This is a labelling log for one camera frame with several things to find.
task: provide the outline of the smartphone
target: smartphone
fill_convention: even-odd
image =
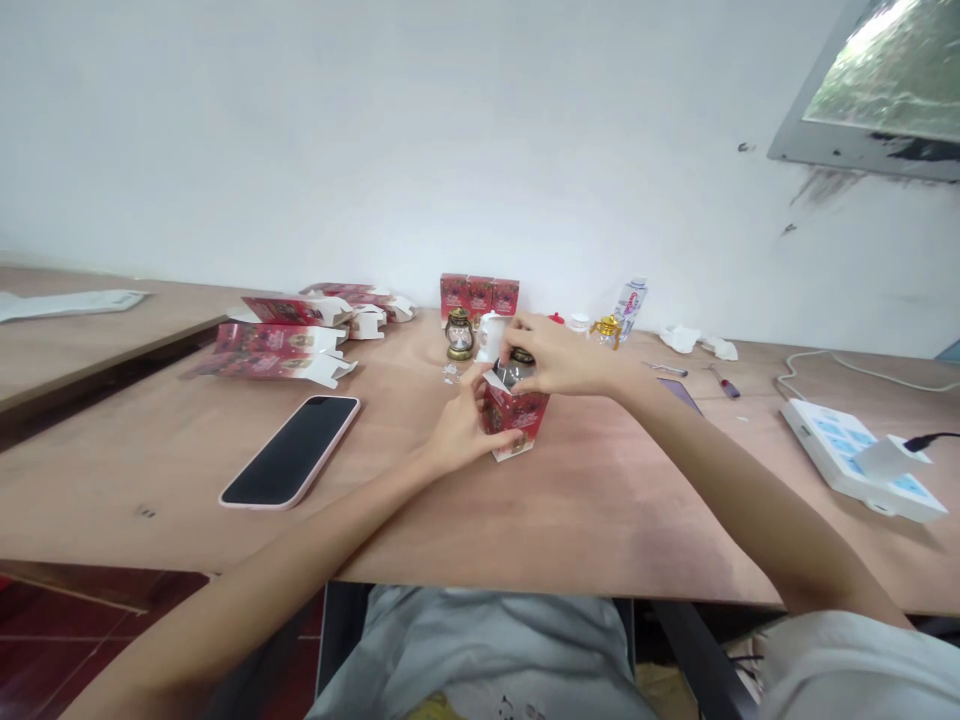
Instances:
[[[667,380],[666,378],[657,378],[657,380],[659,380],[667,390],[683,400],[687,405],[692,407],[697,412],[700,412],[700,408],[697,407],[697,403],[694,401],[694,399],[690,397],[690,393],[687,392],[687,388],[684,387],[682,382],[679,380]]]
[[[287,510],[310,489],[360,408],[356,398],[307,400],[220,493],[225,507]]]

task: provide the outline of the screwdriver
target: screwdriver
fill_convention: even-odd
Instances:
[[[653,368],[654,370],[663,370],[664,372],[668,372],[672,375],[679,375],[680,377],[686,377],[687,375],[690,374],[686,370],[682,370],[680,368],[672,368],[669,365],[658,365],[657,363],[648,363],[646,360],[641,360],[640,362],[642,362],[644,365],[647,365],[648,367]]]
[[[740,391],[737,390],[736,386],[729,380],[724,380],[723,376],[720,375],[720,371],[717,370],[717,366],[713,363],[710,363],[710,370],[713,371],[713,374],[717,376],[717,380],[720,382],[720,387],[723,388],[723,391],[727,394],[731,400],[736,400],[740,397]]]

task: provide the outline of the window frame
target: window frame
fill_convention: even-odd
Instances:
[[[767,153],[799,162],[924,180],[960,180],[960,142],[894,135],[803,119],[847,39],[874,0],[849,0]]]

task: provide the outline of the wrist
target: wrist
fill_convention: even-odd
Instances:
[[[656,382],[655,377],[643,368],[636,367],[635,358],[626,355],[617,355],[610,363],[604,375],[602,395],[622,405],[627,395],[642,392],[650,382]]]
[[[431,447],[429,441],[407,456],[407,465],[417,478],[427,483],[449,472],[443,468],[440,454]]]

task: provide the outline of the gold lantern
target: gold lantern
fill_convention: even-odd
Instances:
[[[450,311],[444,333],[450,343],[447,348],[448,358],[454,362],[466,362],[473,357],[473,327],[466,310],[456,307]]]

